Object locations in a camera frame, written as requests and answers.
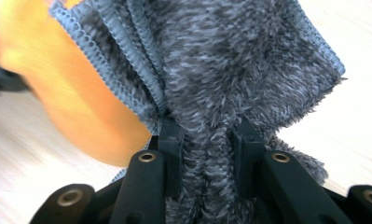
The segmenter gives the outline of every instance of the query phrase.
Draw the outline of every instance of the microfiber cloth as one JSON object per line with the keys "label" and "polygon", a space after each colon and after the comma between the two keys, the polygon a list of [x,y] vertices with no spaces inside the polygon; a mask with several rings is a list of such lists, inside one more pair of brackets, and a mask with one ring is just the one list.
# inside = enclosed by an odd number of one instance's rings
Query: microfiber cloth
{"label": "microfiber cloth", "polygon": [[167,199],[167,223],[253,221],[228,140],[243,117],[267,149],[291,153],[323,184],[323,164],[276,136],[345,72],[297,1],[57,1],[50,13],[152,134],[165,113],[183,128],[184,188]]}

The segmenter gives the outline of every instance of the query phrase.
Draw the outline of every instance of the orange object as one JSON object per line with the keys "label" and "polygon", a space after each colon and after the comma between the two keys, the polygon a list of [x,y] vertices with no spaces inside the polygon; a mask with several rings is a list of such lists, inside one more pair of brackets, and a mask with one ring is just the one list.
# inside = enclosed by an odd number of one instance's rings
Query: orange object
{"label": "orange object", "polygon": [[43,0],[0,1],[0,65],[22,75],[58,129],[99,161],[128,166],[151,137],[49,16]]}

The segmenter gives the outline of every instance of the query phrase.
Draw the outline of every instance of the gray fabric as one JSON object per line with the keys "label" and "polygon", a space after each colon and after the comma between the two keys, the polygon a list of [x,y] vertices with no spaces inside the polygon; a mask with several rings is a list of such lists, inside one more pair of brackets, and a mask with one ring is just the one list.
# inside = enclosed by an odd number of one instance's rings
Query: gray fabric
{"label": "gray fabric", "polygon": [[[109,7],[104,0],[93,2],[92,8]],[[110,1],[110,6],[115,6],[111,7],[110,13],[104,14],[101,10],[99,14],[106,20],[105,26],[101,22],[80,19],[75,23],[81,27],[91,25],[88,35],[111,32],[114,39],[131,39],[136,46],[133,53],[137,52],[148,67],[154,68],[149,69],[155,72],[152,77],[157,83],[162,78],[164,104],[186,134],[183,152],[185,187],[179,198],[167,199],[168,223],[252,222],[253,201],[237,194],[233,151],[227,138],[243,116],[267,140],[267,149],[275,148],[295,155],[318,183],[324,182],[327,173],[321,162],[294,150],[276,136],[281,127],[287,127],[311,112],[339,83],[345,71],[297,1],[144,0],[141,1],[143,8],[141,4],[129,2]],[[141,12],[145,14],[141,22],[148,23],[152,36],[145,30],[145,24],[135,25],[138,19],[134,16],[140,18]],[[87,10],[84,17],[97,20],[96,13]],[[116,25],[125,27],[126,34],[117,33],[117,27],[107,22],[117,20],[111,17],[122,18]],[[66,28],[66,22],[56,18]],[[75,32],[66,30],[70,35]],[[141,30],[147,33],[146,37],[141,37]],[[155,41],[150,46],[141,38]],[[102,42],[98,36],[93,40],[101,43],[103,54],[108,50],[104,46],[113,47],[112,42]],[[126,54],[126,49],[121,46],[120,49]],[[159,73],[159,63],[152,63],[159,60],[154,58],[159,54],[163,57],[167,75]],[[140,74],[134,74],[137,69],[132,58],[106,54],[105,59],[131,64],[122,67],[123,70],[118,69],[114,76],[131,77],[131,73],[137,85],[149,86],[145,78],[137,79]],[[112,75],[101,74],[103,79]],[[113,90],[111,83],[107,85],[122,100],[122,92]],[[124,86],[126,91],[133,90],[129,85]],[[142,94],[144,103],[150,107],[154,104],[156,108],[148,110],[155,112],[148,114],[151,119],[142,117],[143,120],[157,120],[159,111],[165,107],[157,104],[152,90],[134,91],[133,97]],[[127,106],[137,111],[133,105]]]}

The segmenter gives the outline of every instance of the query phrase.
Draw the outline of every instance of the wooden floor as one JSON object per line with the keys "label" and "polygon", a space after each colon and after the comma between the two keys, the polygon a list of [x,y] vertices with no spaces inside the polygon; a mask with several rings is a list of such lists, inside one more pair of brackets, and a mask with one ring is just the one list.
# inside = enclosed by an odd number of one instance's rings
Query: wooden floor
{"label": "wooden floor", "polygon": [[[323,161],[325,186],[345,194],[351,185],[372,185],[372,0],[300,2],[345,63],[348,80],[280,137]],[[30,92],[0,92],[0,223],[27,223],[56,189],[100,189],[118,170],[67,142]]]}

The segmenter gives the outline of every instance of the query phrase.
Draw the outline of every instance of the gray fuzzy cloth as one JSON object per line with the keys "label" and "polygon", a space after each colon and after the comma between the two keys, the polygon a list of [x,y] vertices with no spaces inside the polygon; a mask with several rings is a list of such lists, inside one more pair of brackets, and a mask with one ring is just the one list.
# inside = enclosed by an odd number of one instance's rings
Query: gray fuzzy cloth
{"label": "gray fuzzy cloth", "polygon": [[294,0],[56,2],[55,17],[152,134],[169,111],[186,134],[184,189],[167,223],[251,223],[234,183],[228,133],[248,118],[267,149],[293,154],[322,184],[323,164],[276,132],[339,83],[344,67]]}

